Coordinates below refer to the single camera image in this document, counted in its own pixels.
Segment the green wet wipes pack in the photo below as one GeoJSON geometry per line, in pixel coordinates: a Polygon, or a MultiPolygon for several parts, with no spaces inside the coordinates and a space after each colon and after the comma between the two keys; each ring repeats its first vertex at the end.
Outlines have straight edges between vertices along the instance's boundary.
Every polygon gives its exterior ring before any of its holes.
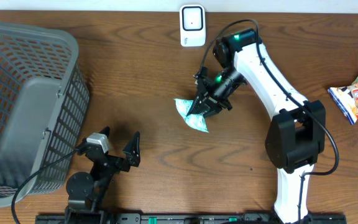
{"type": "Polygon", "coordinates": [[[193,100],[183,100],[175,98],[175,106],[179,115],[183,118],[185,123],[195,130],[208,133],[206,121],[202,114],[188,115],[192,104],[193,100]]]}

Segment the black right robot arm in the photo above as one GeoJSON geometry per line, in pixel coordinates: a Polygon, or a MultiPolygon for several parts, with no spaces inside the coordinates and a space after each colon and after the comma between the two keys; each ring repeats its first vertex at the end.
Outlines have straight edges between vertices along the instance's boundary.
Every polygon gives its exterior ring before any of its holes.
{"type": "Polygon", "coordinates": [[[231,110],[229,96],[241,84],[250,85],[269,117],[265,140],[268,158],[277,168],[278,191],[273,209],[281,223],[300,223],[306,208],[309,174],[324,150],[325,108],[295,90],[270,58],[256,30],[219,37],[213,55],[223,70],[215,79],[206,67],[196,75],[197,92],[186,116],[214,116],[231,110]]]}

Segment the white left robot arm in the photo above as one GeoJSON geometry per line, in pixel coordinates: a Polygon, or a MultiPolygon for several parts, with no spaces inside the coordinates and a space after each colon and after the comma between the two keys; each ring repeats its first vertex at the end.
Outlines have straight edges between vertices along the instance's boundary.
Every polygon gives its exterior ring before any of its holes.
{"type": "Polygon", "coordinates": [[[84,138],[77,146],[78,155],[93,162],[89,172],[77,172],[67,181],[68,206],[64,222],[67,224],[114,223],[114,215],[100,209],[114,175],[129,172],[140,164],[140,132],[136,132],[123,149],[124,157],[109,155],[110,128],[84,138]]]}

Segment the grey plastic shopping basket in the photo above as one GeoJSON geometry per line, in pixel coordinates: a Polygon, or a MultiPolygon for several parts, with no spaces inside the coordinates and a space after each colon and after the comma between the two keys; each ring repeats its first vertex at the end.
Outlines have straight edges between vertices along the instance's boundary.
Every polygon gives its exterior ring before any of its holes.
{"type": "Polygon", "coordinates": [[[69,33],[0,22],[0,207],[65,182],[90,93],[69,33]]]}

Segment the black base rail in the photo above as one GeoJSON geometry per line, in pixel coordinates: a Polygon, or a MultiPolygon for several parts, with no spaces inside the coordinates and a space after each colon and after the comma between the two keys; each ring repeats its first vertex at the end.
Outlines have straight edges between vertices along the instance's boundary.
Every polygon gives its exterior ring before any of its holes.
{"type": "Polygon", "coordinates": [[[117,213],[108,215],[38,215],[35,223],[110,223],[110,224],[219,224],[219,223],[280,223],[271,213],[243,215],[141,215],[117,213]]]}

